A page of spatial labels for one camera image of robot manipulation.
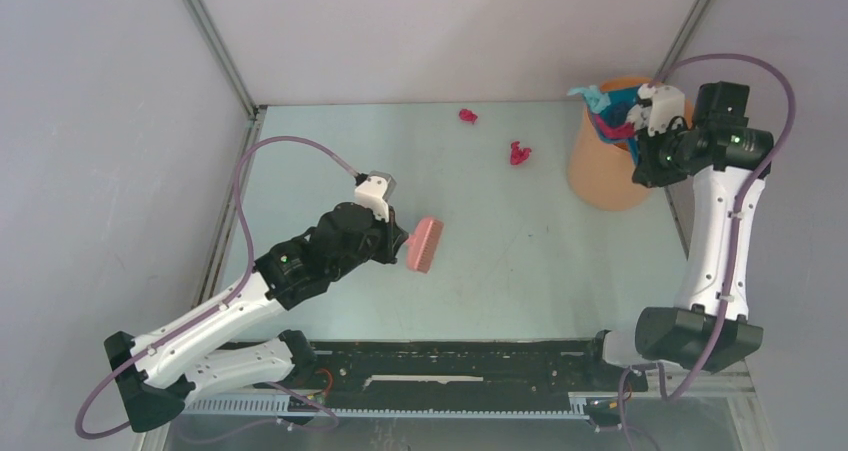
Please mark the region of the blue plastic dustpan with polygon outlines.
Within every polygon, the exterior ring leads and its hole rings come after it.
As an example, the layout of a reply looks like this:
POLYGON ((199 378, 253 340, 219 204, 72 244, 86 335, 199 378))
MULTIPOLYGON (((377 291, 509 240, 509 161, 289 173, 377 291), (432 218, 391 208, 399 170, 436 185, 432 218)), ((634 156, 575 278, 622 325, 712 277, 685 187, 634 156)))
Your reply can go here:
MULTIPOLYGON (((626 121, 628 111, 636 104, 637 89, 640 86, 641 83, 636 85, 625 86, 622 89, 603 91, 606 92, 611 98, 611 105, 598 115, 600 115, 603 120, 611 126, 618 126, 620 124, 623 124, 624 121, 626 121)), ((594 128, 592 118, 590 117, 592 113, 590 113, 588 109, 587 111, 589 123, 594 128)), ((601 140, 601 142, 612 145, 623 145, 625 147, 625 150, 630 154, 633 164, 637 163, 638 148, 636 144, 636 133, 633 138, 627 139, 625 141, 610 143, 601 140)))

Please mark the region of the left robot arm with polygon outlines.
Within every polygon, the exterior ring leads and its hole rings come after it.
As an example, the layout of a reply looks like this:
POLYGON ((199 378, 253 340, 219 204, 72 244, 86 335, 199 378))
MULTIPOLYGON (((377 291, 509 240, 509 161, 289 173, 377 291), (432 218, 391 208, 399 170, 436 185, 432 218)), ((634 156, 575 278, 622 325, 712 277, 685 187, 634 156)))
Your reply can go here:
POLYGON ((358 266, 394 264, 415 237, 394 218, 338 204, 304 233, 257 258, 247 279, 147 334, 117 332, 104 342, 130 428, 147 432, 191 403, 257 382, 304 387, 316 374, 314 354, 299 331, 240 350, 224 344, 252 325, 281 316, 358 266))

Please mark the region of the pink plastic brush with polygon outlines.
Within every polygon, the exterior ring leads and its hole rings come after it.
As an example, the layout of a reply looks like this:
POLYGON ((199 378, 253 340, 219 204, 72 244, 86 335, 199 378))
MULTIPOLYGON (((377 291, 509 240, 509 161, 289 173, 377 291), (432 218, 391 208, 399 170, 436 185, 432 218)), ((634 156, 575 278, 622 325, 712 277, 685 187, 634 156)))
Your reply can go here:
POLYGON ((425 217, 419 221, 406 241, 408 269, 424 274, 429 272, 443 229, 444 223, 434 217, 425 217))

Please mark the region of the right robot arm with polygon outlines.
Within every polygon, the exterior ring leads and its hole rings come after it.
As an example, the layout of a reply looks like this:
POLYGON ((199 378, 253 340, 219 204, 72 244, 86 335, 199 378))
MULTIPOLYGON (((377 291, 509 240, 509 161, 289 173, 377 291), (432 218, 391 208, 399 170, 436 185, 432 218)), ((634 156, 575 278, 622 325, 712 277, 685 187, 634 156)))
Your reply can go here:
POLYGON ((687 117, 680 90, 663 84, 631 89, 632 180, 646 188, 690 181, 693 231, 674 304, 645 308, 632 331, 599 334, 600 350, 581 363, 591 387, 606 389, 622 368, 655 362, 715 373, 760 348, 763 330, 749 322, 747 258, 770 172, 763 161, 775 139, 749 126, 749 91, 729 82, 705 84, 687 117))

